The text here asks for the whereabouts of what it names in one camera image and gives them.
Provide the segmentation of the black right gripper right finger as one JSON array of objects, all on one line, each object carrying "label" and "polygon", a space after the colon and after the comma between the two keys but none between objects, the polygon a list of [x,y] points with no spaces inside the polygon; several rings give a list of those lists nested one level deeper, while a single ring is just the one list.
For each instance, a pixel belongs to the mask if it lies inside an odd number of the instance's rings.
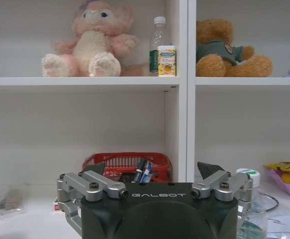
[{"label": "black right gripper right finger", "polygon": [[219,165],[197,163],[202,181],[192,184],[192,197],[206,199],[214,193],[222,202],[238,200],[237,225],[243,225],[252,206],[253,179],[247,173],[231,175]]}]

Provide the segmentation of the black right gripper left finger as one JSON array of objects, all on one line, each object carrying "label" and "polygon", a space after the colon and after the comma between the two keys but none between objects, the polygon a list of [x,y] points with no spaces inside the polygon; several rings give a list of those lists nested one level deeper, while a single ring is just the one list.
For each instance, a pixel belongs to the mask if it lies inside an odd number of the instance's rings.
[{"label": "black right gripper left finger", "polygon": [[81,236],[82,220],[78,214],[76,200],[85,198],[89,202],[97,202],[106,193],[108,197],[123,200],[128,197],[124,183],[106,178],[92,170],[61,174],[57,179],[57,199],[68,224]]}]

